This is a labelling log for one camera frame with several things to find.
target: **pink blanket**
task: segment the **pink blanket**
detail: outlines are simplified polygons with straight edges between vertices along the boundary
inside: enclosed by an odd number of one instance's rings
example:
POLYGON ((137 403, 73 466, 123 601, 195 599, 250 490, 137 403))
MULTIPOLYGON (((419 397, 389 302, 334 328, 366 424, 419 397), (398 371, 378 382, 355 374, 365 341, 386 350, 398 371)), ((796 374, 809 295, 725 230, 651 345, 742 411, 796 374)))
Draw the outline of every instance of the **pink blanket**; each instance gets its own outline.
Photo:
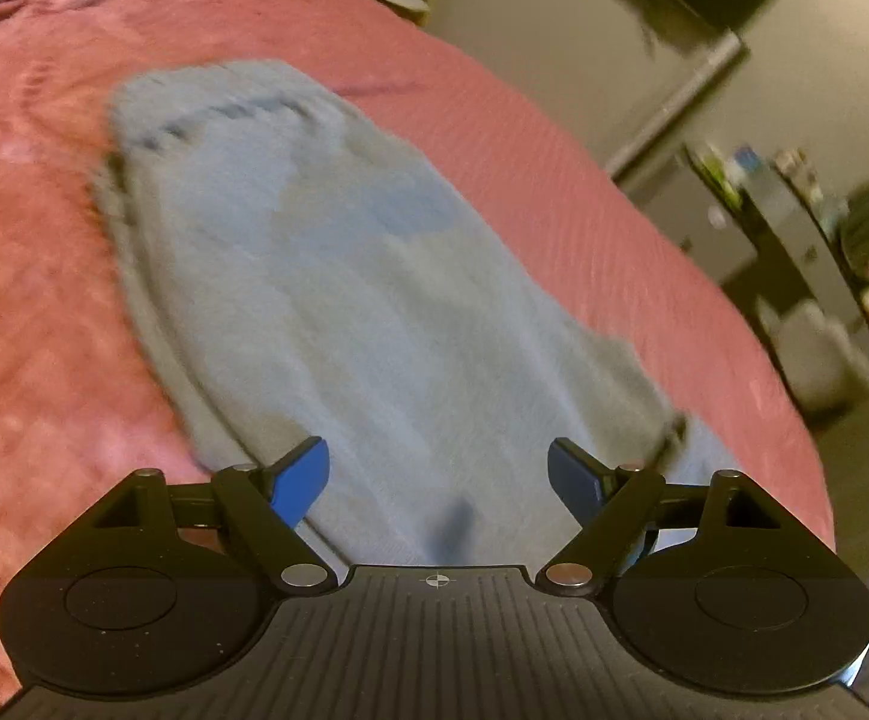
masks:
MULTIPOLYGON (((833 542, 822 466, 743 320, 521 95, 369 0, 0 0, 0 591, 130 469, 201 478, 87 186, 132 74, 279 58, 424 151, 575 317, 833 542)), ((0 645, 0 703, 17 683, 0 645)))

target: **folded clothing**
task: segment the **folded clothing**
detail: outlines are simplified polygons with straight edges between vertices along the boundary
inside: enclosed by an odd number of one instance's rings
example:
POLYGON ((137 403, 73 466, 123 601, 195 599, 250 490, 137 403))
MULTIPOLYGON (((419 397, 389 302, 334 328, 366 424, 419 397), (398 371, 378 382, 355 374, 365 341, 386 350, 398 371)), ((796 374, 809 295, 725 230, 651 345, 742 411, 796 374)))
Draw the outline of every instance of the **folded clothing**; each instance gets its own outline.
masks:
MULTIPOLYGON (((626 343, 577 324, 420 153, 287 65, 140 76, 112 124, 98 205, 198 461, 325 437, 332 477, 301 531, 335 565, 537 568, 577 531, 551 441, 614 466, 671 422, 626 343)), ((693 420, 667 473, 723 467, 693 420)))

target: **pink object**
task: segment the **pink object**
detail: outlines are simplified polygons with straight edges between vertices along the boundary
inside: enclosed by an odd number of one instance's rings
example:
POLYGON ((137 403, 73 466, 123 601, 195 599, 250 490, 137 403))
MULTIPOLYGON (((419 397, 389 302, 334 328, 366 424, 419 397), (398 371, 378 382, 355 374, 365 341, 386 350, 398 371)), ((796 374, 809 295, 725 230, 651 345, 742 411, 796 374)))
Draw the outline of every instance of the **pink object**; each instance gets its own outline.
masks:
MULTIPOLYGON (((277 58, 424 151, 575 317, 833 543, 822 465, 743 319, 534 105, 371 0, 0 0, 0 592, 131 469, 203 477, 125 320, 88 194, 113 87, 277 58)), ((0 703, 16 689, 0 645, 0 703)))

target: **silver screw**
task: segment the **silver screw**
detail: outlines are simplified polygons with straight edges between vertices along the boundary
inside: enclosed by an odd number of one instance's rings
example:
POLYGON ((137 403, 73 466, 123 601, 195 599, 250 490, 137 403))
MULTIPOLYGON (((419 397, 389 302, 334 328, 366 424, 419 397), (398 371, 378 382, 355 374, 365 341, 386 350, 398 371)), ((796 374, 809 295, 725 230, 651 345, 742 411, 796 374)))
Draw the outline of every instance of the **silver screw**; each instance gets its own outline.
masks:
POLYGON ((281 572, 281 581, 292 587, 315 587, 328 578, 328 572, 311 562, 297 562, 281 572))
POLYGON ((545 576, 552 584, 561 587, 582 587, 594 579, 595 575, 586 565, 577 562, 558 562, 548 566, 545 576))

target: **blue object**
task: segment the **blue object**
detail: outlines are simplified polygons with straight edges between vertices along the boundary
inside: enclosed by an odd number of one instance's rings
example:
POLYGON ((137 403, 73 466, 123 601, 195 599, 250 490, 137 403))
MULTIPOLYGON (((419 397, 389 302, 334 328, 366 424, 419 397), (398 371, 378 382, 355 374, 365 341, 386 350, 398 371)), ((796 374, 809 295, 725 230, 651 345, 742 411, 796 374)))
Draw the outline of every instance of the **blue object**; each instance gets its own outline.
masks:
POLYGON ((308 509, 327 487, 331 469, 326 440, 316 439, 311 445, 305 442, 295 450, 298 451, 296 456, 292 452, 278 461, 274 469, 271 509, 289 528, 296 528, 308 514, 308 509))

